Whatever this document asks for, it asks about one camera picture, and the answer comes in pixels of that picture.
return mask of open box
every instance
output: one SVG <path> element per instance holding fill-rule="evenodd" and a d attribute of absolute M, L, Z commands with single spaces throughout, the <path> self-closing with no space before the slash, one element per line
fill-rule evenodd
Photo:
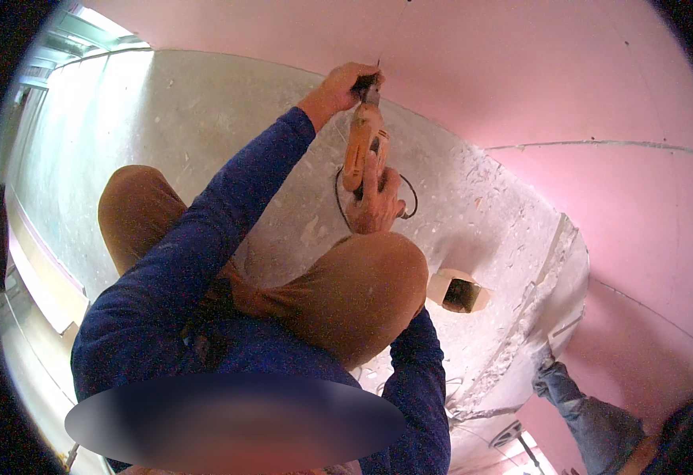
<path fill-rule="evenodd" d="M 427 297 L 450 312 L 473 313 L 486 307 L 494 292 L 455 269 L 439 269 L 428 282 Z"/>

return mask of concrete floor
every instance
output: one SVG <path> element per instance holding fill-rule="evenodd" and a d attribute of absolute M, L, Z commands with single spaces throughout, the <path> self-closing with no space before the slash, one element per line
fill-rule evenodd
<path fill-rule="evenodd" d="M 124 52 L 75 63 L 49 78 L 36 130 L 9 176 L 42 238 L 95 300 L 117 279 L 96 206 L 118 167 L 155 166 L 190 203 L 238 149 L 320 81 L 283 65 L 201 52 Z M 518 406 L 530 395 L 522 343 L 532 328 L 553 335 L 582 315 L 586 246 L 569 220 L 481 150 L 396 104 L 383 101 L 381 109 L 391 135 L 388 163 L 415 185 L 419 200 L 417 215 L 394 230 L 417 243 L 432 273 L 455 267 L 494 290 L 488 307 L 472 315 L 427 302 L 446 354 L 447 408 L 460 423 L 488 423 L 480 434 L 457 426 L 453 465 L 484 467 L 491 455 L 485 463 L 473 457 L 484 447 L 462 448 L 510 421 L 475 413 Z M 332 184 L 349 119 L 341 113 L 322 130 L 242 246 L 244 270 L 257 285 L 297 277 L 348 233 Z M 400 197 L 412 204 L 407 188 Z M 560 344 L 574 327 L 566 328 Z M 380 392 L 390 371 L 384 351 L 355 376 Z M 505 376 L 509 382 L 498 386 Z"/>

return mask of blue sleeve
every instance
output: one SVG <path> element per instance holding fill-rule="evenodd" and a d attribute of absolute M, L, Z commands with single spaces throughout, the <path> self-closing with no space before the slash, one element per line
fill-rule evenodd
<path fill-rule="evenodd" d="M 180 330 L 314 136 L 306 114 L 288 110 L 232 157 L 175 228 L 95 300 L 72 348 L 78 401 L 198 367 Z"/>
<path fill-rule="evenodd" d="M 360 460 L 363 473 L 437 475 L 449 470 L 452 449 L 444 411 L 443 360 L 436 329 L 423 307 L 391 344 L 394 373 L 383 393 L 383 398 L 402 411 L 407 427 L 388 447 L 388 457 L 384 451 Z"/>

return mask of brown pants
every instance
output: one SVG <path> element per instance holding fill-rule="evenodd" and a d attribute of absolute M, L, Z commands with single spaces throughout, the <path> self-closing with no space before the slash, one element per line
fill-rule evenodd
<path fill-rule="evenodd" d="M 114 172 L 99 201 L 99 225 L 120 275 L 161 241 L 186 209 L 159 170 L 131 165 Z M 425 256 L 409 239 L 375 233 L 336 243 L 304 275 L 281 287 L 253 287 L 232 263 L 218 278 L 230 279 L 241 312 L 278 318 L 352 370 L 379 354 L 420 312 L 427 275 Z M 202 305 L 216 298 L 213 286 Z"/>

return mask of gray pants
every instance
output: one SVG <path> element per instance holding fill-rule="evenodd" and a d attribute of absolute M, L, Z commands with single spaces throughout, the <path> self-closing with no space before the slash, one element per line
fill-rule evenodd
<path fill-rule="evenodd" d="M 620 407 L 587 397 L 562 363 L 539 370 L 533 387 L 539 397 L 558 408 L 589 475 L 617 473 L 645 437 L 641 420 Z"/>

